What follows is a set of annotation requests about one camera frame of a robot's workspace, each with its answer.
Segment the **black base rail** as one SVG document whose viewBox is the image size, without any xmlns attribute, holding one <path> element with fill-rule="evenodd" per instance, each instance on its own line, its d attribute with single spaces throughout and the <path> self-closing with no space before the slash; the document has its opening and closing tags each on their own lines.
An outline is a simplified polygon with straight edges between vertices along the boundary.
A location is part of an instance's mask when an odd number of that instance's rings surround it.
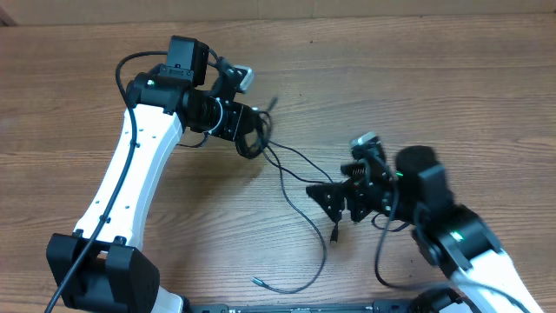
<svg viewBox="0 0 556 313">
<path fill-rule="evenodd" d="M 234 306 L 227 304 L 190 304 L 187 313 L 406 313 L 412 300 L 381 299 L 371 303 L 326 303 L 290 305 Z"/>
</svg>

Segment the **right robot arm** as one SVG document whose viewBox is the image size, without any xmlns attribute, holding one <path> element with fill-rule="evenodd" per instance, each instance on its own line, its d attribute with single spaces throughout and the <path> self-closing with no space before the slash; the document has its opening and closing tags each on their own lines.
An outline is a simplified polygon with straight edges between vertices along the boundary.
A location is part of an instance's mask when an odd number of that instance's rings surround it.
<svg viewBox="0 0 556 313">
<path fill-rule="evenodd" d="M 377 143 L 356 145 L 352 155 L 354 162 L 341 166 L 346 181 L 306 188 L 333 222 L 349 210 L 355 222 L 375 211 L 389 222 L 409 223 L 421 255 L 447 278 L 430 283 L 430 289 L 460 290 L 479 312 L 541 310 L 499 238 L 478 214 L 456 202 L 432 148 L 400 150 L 393 169 Z"/>
</svg>

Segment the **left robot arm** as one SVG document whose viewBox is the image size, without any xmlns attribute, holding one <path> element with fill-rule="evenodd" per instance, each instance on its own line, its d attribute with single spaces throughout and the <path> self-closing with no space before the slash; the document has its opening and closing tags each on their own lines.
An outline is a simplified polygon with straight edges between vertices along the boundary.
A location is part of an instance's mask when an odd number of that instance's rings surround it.
<svg viewBox="0 0 556 313">
<path fill-rule="evenodd" d="M 190 301 L 161 285 L 142 253 L 149 208 L 166 162 L 186 131 L 233 142 L 252 159 L 264 144 L 258 112 L 238 103 L 254 80 L 207 44 L 174 36 L 165 62 L 119 90 L 126 110 L 103 181 L 69 235 L 51 237 L 52 299 L 88 312 L 188 312 Z"/>
</svg>

